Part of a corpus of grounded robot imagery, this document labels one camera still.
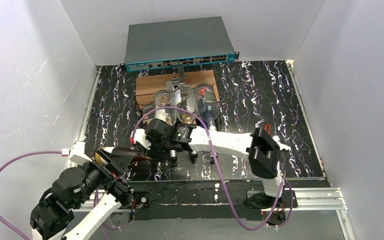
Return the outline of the amber wine bottle gold cap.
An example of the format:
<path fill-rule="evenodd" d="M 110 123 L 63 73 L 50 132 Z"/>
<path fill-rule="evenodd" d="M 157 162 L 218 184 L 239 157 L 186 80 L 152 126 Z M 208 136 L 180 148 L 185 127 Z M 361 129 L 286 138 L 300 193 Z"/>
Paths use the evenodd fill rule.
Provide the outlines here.
<path fill-rule="evenodd" d="M 132 162 L 151 161 L 152 158 L 145 156 L 143 153 L 136 149 L 130 149 L 120 146 L 101 146 L 98 148 L 106 152 L 111 158 L 115 157 L 132 157 Z"/>

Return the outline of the clear bottle with white cap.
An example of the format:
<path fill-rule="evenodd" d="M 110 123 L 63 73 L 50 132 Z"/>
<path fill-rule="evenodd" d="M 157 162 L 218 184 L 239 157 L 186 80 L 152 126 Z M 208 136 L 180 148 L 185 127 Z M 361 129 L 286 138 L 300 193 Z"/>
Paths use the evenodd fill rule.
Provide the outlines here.
<path fill-rule="evenodd" d="M 159 90 L 154 94 L 154 103 L 157 109 L 161 107 L 173 107 L 174 93 L 168 90 Z M 176 113 L 174 109 L 163 108 L 155 111 L 155 118 L 173 126 L 176 121 Z"/>

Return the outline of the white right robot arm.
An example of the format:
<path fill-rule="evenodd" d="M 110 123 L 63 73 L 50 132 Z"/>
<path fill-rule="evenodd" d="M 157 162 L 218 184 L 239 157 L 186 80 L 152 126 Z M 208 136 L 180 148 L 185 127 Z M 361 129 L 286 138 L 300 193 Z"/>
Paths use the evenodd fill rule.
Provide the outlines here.
<path fill-rule="evenodd" d="M 171 126 L 153 119 L 145 129 L 132 133 L 131 142 L 153 160 L 165 161 L 170 152 L 211 152 L 249 161 L 251 172 L 262 180 L 263 192 L 245 200 L 251 208 L 268 208 L 280 203 L 283 187 L 280 172 L 280 146 L 261 128 L 253 133 L 206 131 L 204 127 L 180 123 Z"/>

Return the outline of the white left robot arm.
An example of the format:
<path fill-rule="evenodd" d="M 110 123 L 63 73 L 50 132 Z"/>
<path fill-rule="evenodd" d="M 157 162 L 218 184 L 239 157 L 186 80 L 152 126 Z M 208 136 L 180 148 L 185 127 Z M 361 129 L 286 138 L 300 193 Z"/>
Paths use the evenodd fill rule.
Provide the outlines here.
<path fill-rule="evenodd" d="M 71 150 L 69 160 L 77 165 L 59 175 L 31 212 L 33 239 L 87 240 L 115 210 L 131 207 L 133 188 L 121 177 L 132 160 L 140 156 L 123 147 L 100 147 L 95 157 Z M 73 211 L 90 200 L 99 187 L 105 190 L 100 202 L 72 231 L 66 232 L 74 219 Z"/>

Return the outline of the dark green wine bottle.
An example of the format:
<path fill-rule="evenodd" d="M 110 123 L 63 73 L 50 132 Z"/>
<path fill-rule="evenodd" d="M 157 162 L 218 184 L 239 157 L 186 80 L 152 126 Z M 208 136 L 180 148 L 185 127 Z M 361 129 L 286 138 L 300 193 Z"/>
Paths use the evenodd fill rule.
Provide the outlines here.
<path fill-rule="evenodd" d="M 176 150 L 170 150 L 170 162 L 172 164 L 175 164 L 178 160 L 178 157 L 177 157 L 177 152 Z"/>

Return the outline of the dark bottle with black cap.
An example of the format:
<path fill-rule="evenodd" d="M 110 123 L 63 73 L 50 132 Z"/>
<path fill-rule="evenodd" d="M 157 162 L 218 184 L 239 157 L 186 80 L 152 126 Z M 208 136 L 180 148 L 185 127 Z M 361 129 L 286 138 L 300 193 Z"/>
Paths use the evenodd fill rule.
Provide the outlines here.
<path fill-rule="evenodd" d="M 194 164 L 196 162 L 197 157 L 199 156 L 197 151 L 190 152 L 190 161 Z"/>

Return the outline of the clear bottle with cork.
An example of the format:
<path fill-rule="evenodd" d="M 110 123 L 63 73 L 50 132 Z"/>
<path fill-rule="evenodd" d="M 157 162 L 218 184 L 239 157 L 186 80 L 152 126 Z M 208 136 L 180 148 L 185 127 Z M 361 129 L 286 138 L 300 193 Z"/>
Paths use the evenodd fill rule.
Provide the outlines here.
<path fill-rule="evenodd" d="M 180 109 L 184 109 L 193 114 L 197 113 L 196 110 L 196 101 L 193 94 L 193 90 L 191 87 L 187 85 L 183 85 L 178 87 L 175 92 L 175 106 Z M 176 110 L 177 118 L 181 123 L 185 124 L 193 124 L 195 121 L 195 117 L 189 113 L 185 113 L 183 111 Z"/>

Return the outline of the clear bottle with dark label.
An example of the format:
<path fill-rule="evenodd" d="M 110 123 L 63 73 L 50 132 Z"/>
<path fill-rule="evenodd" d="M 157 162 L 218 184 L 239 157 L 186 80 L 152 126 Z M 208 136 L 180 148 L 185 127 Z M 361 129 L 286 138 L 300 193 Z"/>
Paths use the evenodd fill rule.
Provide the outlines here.
<path fill-rule="evenodd" d="M 194 88 L 194 97 L 197 104 L 199 117 L 204 121 L 209 130 L 220 131 L 220 106 L 211 84 L 202 83 Z"/>

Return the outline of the wooden board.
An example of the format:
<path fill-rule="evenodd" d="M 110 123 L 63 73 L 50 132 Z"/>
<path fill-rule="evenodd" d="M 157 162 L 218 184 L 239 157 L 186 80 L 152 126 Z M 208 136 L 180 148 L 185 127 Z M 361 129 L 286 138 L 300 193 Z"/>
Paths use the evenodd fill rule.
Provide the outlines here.
<path fill-rule="evenodd" d="M 166 82 L 176 76 L 178 76 L 177 73 L 138 77 L 136 79 L 135 96 L 155 94 L 159 90 L 167 90 Z M 186 72 L 184 78 L 186 85 L 192 88 L 202 83 L 211 84 L 216 94 L 216 100 L 220 101 L 213 70 Z"/>

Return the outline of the red black utility knife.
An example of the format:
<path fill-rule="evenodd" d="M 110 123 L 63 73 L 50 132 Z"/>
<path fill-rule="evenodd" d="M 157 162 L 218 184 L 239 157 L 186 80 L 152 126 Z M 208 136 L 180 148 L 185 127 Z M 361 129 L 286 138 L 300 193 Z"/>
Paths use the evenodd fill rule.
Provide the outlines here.
<path fill-rule="evenodd" d="M 266 123 L 264 126 L 264 130 L 270 135 L 271 134 L 271 124 Z"/>

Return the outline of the white plastic faucet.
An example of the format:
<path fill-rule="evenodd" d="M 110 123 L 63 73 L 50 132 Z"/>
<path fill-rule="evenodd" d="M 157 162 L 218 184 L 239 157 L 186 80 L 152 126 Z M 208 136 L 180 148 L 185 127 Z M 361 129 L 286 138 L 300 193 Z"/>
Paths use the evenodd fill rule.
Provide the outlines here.
<path fill-rule="evenodd" d="M 277 143 L 277 145 L 279 146 L 280 151 L 286 151 L 286 152 L 289 152 L 289 151 L 291 150 L 291 147 L 290 147 L 290 146 L 281 143 L 279 136 L 274 135 L 272 138 L 273 138 L 273 140 Z"/>

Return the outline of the grey metal bracket post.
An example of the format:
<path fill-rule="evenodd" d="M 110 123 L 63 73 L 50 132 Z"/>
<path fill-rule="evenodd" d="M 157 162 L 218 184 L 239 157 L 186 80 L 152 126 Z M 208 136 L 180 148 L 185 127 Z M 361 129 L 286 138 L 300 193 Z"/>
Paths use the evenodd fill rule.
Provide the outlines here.
<path fill-rule="evenodd" d="M 170 81 L 166 82 L 166 87 L 168 91 L 175 91 L 177 88 L 185 85 L 184 78 L 184 67 L 178 66 L 178 76 L 174 76 Z"/>

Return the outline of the grey network switch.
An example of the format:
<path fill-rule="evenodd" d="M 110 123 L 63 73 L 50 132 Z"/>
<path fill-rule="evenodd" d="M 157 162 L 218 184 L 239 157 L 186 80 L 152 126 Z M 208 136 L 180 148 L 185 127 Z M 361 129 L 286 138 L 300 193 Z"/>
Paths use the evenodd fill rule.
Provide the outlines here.
<path fill-rule="evenodd" d="M 122 67 L 127 72 L 238 60 L 220 16 L 131 24 Z"/>

